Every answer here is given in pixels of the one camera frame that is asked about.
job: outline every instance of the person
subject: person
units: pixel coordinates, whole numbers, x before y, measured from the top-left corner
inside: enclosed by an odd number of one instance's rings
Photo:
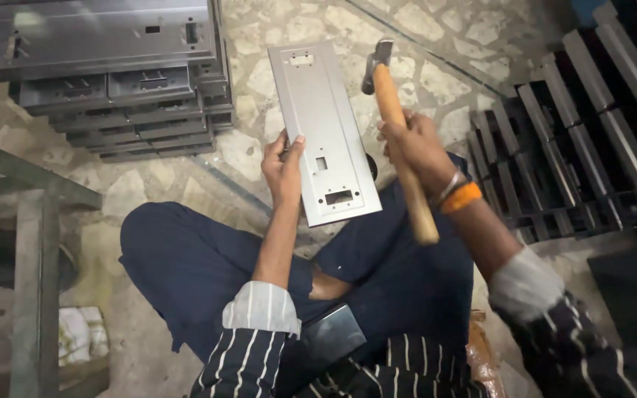
[[[186,343],[205,364],[190,396],[277,396],[302,324],[346,303],[367,343],[296,397],[486,397],[465,355],[475,261],[544,396],[637,397],[637,351],[597,332],[561,277],[491,211],[432,121],[407,110],[405,119],[408,128],[378,127],[441,202],[437,244],[417,245],[394,182],[380,192],[382,212],[348,222],[313,261],[292,256],[310,142],[296,138],[282,161],[286,131],[262,161],[273,203],[264,240],[177,203],[128,215],[120,262],[168,324],[173,349]]]

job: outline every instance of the orange bracelet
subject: orange bracelet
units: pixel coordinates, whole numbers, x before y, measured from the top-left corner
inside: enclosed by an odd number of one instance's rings
[[[455,213],[482,196],[478,185],[472,181],[455,190],[447,197],[444,203],[442,203],[442,213]]]

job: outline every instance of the concrete floor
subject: concrete floor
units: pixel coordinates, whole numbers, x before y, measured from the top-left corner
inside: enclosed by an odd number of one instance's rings
[[[539,0],[223,0],[224,24],[236,95],[236,130],[217,137],[217,151],[198,158],[102,164],[71,148],[45,118],[31,118],[0,84],[0,148],[102,193],[102,211],[62,218],[63,242],[77,256],[81,279],[61,305],[102,309],[111,338],[112,386],[102,397],[181,397],[202,367],[183,347],[171,352],[164,321],[132,285],[119,257],[124,216],[148,201],[174,200],[232,227],[263,233],[270,195],[262,180],[262,146],[283,127],[266,49],[293,42],[332,40],[368,153],[379,167],[379,187],[394,170],[375,140],[374,98],[359,92],[365,57],[377,40],[396,39],[391,71],[402,104],[432,116],[449,148],[466,155],[469,111],[512,95],[512,85],[536,77],[537,60],[561,36],[561,24],[543,17]],[[227,181],[237,184],[228,185]],[[15,195],[0,198],[0,221],[15,213]],[[299,227],[296,253],[311,257],[342,227]],[[544,244],[545,252],[577,293],[591,298],[592,314],[615,330],[583,258],[592,249],[571,242]],[[11,291],[0,289],[0,373],[11,344]],[[474,307],[488,309],[482,278]],[[522,371],[519,352],[502,322],[489,314],[488,336],[501,358]],[[530,388],[531,396],[538,393]]]

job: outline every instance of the stack of metal panels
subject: stack of metal panels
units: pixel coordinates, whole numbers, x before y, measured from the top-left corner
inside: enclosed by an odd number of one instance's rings
[[[528,242],[637,227],[637,2],[595,17],[544,57],[544,81],[474,115],[484,195]]]
[[[0,82],[106,162],[215,150],[235,108],[219,0],[0,0]]]

